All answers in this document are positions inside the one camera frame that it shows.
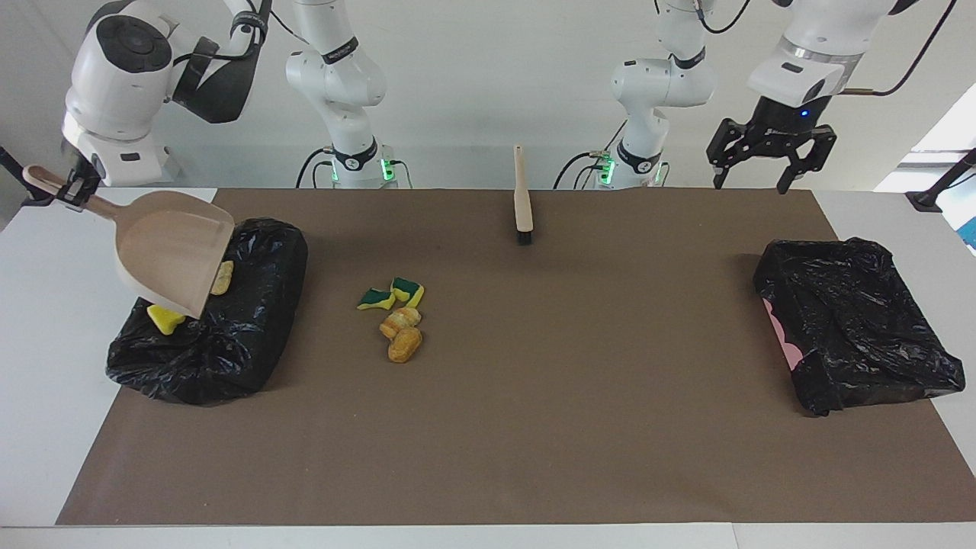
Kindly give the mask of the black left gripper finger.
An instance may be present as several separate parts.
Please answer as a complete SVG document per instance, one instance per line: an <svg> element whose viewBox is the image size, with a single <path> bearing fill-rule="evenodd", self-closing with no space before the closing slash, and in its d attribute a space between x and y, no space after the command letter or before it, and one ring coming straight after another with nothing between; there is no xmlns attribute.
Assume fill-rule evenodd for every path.
<svg viewBox="0 0 976 549"><path fill-rule="evenodd" d="M812 147L805 156L801 156L799 147L808 140L811 140ZM789 136L785 139L783 152L788 159L788 166L776 185L778 194L787 194L794 181L806 173L822 170L835 142L836 133L832 128L814 128L808 135Z"/></svg>
<svg viewBox="0 0 976 549"><path fill-rule="evenodd" d="M752 157L747 142L749 125L735 120L722 120L711 142L705 147L705 156L714 170L712 185L721 190L730 169Z"/></svg>

